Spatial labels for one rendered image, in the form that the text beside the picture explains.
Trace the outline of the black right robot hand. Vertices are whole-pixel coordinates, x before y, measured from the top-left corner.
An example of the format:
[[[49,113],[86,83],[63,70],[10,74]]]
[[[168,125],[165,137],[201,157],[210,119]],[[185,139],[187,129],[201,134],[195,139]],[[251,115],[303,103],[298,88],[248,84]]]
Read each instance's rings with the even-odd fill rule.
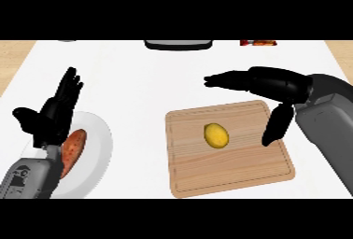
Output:
[[[248,91],[281,104],[270,113],[261,144],[267,147],[283,138],[294,118],[294,105],[304,104],[313,89],[313,78],[289,70],[252,66],[247,71],[229,71],[204,78],[208,88]]]

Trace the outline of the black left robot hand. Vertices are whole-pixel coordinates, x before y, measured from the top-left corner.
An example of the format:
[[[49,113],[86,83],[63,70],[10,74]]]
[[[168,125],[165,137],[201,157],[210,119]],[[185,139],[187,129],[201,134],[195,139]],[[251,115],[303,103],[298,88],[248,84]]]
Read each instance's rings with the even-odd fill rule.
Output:
[[[65,142],[72,124],[72,110],[84,83],[72,67],[60,79],[55,96],[46,101],[41,110],[35,112],[25,107],[16,107],[12,115],[19,121],[21,129],[32,135],[32,146],[60,146]]]

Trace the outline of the yellow lemon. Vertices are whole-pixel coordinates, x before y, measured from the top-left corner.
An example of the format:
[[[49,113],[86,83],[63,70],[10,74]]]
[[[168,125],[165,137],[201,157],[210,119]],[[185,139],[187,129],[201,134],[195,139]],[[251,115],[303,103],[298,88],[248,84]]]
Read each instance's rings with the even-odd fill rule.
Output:
[[[229,143],[229,133],[217,123],[204,127],[204,139],[211,148],[224,148]]]

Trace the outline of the dark grey pan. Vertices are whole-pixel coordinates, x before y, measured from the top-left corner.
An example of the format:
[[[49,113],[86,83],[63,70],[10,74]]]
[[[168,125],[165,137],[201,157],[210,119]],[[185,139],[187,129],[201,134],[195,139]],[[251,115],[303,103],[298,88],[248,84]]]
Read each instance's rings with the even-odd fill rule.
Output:
[[[213,46],[211,40],[145,40],[143,43],[156,50],[201,50]]]

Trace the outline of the wooden cutting board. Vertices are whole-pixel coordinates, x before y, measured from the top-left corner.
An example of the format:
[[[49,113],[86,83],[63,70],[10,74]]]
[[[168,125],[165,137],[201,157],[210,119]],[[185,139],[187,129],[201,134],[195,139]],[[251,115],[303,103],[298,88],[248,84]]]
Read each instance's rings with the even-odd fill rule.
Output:
[[[270,110],[261,100],[171,111],[165,115],[170,189],[177,198],[289,180],[295,169],[281,140],[261,144]],[[204,139],[204,126],[229,133],[224,148]]]

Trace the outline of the orange sweet potato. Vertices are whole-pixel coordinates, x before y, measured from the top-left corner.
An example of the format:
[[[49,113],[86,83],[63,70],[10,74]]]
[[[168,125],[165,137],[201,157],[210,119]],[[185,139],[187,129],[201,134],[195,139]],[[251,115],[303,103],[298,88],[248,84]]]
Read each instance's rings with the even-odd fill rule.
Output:
[[[83,129],[75,130],[69,137],[66,138],[66,141],[63,142],[63,145],[60,147],[60,159],[63,163],[63,170],[60,177],[65,177],[69,173],[72,166],[75,165],[75,162],[81,156],[84,146],[86,146],[86,140],[87,140],[87,133]]]

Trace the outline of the red and orange object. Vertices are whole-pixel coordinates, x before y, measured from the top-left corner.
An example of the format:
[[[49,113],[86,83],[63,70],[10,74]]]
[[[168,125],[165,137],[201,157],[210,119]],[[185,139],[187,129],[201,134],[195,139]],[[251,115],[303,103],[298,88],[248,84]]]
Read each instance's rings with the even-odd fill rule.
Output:
[[[276,46],[276,40],[241,40],[241,46]]]

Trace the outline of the white plate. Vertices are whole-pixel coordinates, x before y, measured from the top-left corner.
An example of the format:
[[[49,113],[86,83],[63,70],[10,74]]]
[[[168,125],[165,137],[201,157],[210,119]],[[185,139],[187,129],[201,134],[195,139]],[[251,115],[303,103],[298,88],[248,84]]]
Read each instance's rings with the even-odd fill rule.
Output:
[[[86,146],[71,171],[59,180],[52,193],[53,199],[84,198],[97,186],[108,170],[114,152],[109,126],[96,114],[77,111],[72,114],[69,133],[80,129],[87,134]]]

